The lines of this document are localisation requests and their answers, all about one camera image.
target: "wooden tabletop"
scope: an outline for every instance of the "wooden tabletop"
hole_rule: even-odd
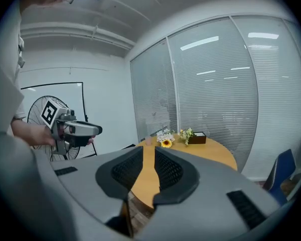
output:
[[[155,164],[155,146],[160,146],[156,141],[156,137],[152,138],[152,145],[147,146],[142,141],[138,146],[143,146],[143,168],[139,174],[131,191],[144,204],[153,208],[153,197],[160,192],[160,181],[154,169]],[[229,150],[212,139],[206,138],[206,144],[188,145],[186,146],[179,136],[175,134],[175,141],[170,149],[179,150],[185,153],[224,163],[234,170],[237,170],[236,162]]]

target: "yellow flower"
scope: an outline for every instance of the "yellow flower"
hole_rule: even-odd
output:
[[[173,143],[171,140],[164,140],[163,142],[161,142],[161,146],[164,148],[170,148],[172,147]]]

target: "tissue box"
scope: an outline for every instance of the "tissue box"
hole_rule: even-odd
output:
[[[206,143],[206,135],[204,132],[194,132],[195,137],[190,137],[189,144],[205,144]]]

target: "floor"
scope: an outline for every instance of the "floor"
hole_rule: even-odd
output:
[[[286,196],[294,189],[298,180],[299,177],[295,177],[293,180],[286,180],[282,183],[281,189]],[[264,182],[256,182],[256,184],[263,186]],[[148,223],[154,210],[140,202],[131,192],[128,194],[128,205],[133,231],[138,233]]]

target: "blue chair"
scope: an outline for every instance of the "blue chair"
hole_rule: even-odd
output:
[[[267,190],[280,205],[287,202],[286,196],[281,190],[281,183],[289,178],[295,171],[295,162],[291,149],[280,154],[267,178],[263,188]]]

